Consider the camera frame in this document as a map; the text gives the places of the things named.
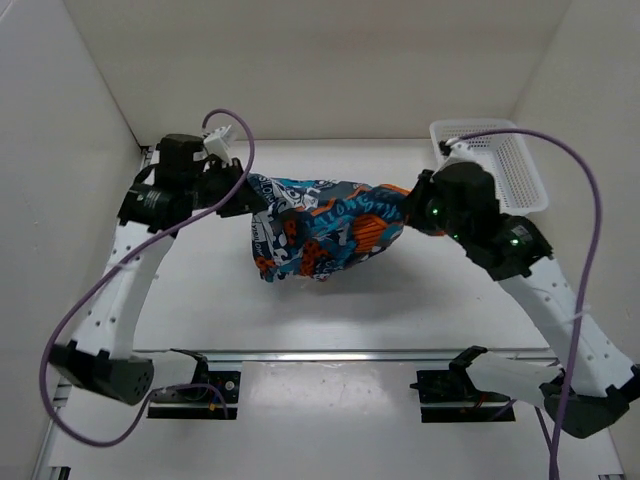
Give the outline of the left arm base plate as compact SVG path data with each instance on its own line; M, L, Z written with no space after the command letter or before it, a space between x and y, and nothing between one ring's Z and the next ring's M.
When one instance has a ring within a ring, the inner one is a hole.
M147 418L154 420L236 420L241 371L208 367L196 374L200 387L165 387L153 393Z

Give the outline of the colourful patterned shorts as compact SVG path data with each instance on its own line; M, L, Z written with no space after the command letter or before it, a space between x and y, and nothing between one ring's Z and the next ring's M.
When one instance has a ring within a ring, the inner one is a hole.
M253 259L266 282L325 281L387 250L406 223L401 204L409 191L392 184L259 174L248 183L266 202L251 220Z

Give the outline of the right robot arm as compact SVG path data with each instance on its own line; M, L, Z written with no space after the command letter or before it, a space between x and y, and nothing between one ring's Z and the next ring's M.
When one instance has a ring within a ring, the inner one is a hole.
M444 233L526 312L559 360L539 365L472 346L449 364L460 399L496 393L543 409L584 439L613 425L639 397L639 367L577 304L552 247L524 216L500 210L491 174L472 162L423 170L402 203L412 228Z

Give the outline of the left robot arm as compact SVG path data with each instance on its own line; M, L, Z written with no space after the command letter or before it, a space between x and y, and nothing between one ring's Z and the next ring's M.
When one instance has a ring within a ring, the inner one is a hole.
M152 360L133 353L138 319L157 270L186 220L196 211L244 214L262 206L249 190L240 161L230 154L235 135L219 127L200 136L169 134L128 188L105 274L83 319L44 363L72 385L136 405L151 389Z

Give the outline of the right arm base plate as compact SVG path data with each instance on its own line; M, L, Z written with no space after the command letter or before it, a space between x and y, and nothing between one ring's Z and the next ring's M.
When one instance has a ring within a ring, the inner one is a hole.
M419 396L422 423L495 423L516 420L513 402L465 386L449 370L418 370L410 385Z

